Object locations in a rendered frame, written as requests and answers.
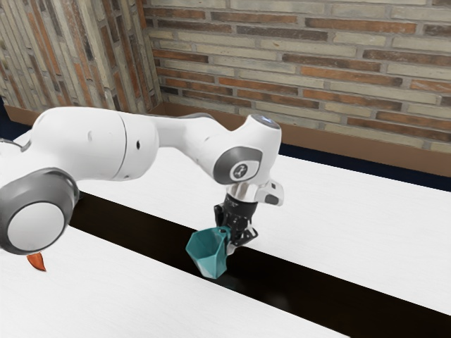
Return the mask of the orange pointed object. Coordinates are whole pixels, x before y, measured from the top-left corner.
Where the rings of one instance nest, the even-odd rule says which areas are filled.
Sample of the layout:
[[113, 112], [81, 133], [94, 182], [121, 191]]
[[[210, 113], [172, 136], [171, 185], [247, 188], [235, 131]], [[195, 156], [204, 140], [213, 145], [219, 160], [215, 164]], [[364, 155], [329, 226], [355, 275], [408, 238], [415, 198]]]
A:
[[31, 266], [39, 271], [46, 272], [47, 269], [44, 264], [44, 259], [41, 252], [29, 254], [26, 256], [27, 261]]

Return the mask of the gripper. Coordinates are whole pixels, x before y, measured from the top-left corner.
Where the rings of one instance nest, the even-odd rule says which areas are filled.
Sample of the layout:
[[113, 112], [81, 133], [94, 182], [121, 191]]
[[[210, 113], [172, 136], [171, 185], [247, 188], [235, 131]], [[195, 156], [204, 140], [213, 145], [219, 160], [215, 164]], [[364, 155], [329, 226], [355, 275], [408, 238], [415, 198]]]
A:
[[237, 200], [227, 194], [223, 204], [214, 206], [215, 223], [217, 227], [228, 226], [236, 233], [227, 244], [227, 255], [232, 255], [236, 248], [244, 246], [258, 237], [253, 227], [248, 227], [257, 209], [257, 202]]

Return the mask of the teal faceted mug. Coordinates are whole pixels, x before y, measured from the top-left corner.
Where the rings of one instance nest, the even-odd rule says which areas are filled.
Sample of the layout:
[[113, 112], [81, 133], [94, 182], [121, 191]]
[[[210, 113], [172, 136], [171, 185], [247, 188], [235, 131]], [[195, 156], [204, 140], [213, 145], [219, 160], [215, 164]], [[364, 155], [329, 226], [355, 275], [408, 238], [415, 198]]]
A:
[[227, 270], [229, 241], [228, 227], [213, 227], [194, 232], [185, 250], [204, 277], [217, 279]]

